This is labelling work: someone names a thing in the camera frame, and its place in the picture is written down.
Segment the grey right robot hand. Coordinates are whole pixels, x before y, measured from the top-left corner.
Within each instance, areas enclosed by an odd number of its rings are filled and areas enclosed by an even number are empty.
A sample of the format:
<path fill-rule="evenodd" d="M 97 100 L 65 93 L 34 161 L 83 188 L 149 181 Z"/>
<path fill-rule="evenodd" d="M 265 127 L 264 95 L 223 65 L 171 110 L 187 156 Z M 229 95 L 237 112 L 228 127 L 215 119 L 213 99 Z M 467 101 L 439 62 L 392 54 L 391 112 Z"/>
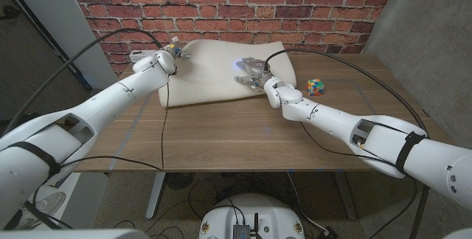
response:
<path fill-rule="evenodd" d="M 236 65 L 244 69 L 248 74 L 246 76 L 234 77 L 234 80 L 250 85 L 255 91 L 262 91 L 266 82 L 273 77 L 270 66 L 264 60 L 243 58 Z"/>

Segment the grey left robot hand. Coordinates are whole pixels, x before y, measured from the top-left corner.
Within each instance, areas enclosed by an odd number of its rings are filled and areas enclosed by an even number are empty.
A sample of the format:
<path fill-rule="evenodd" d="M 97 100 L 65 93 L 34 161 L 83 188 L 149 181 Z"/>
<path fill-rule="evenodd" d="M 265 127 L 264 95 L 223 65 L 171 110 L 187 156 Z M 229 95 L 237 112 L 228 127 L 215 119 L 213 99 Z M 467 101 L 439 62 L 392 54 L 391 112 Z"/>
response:
<path fill-rule="evenodd" d="M 163 47 L 164 51 L 169 52 L 175 59 L 189 60 L 191 54 L 183 51 L 184 45 L 180 42 L 177 36 L 173 37 L 170 43 Z"/>

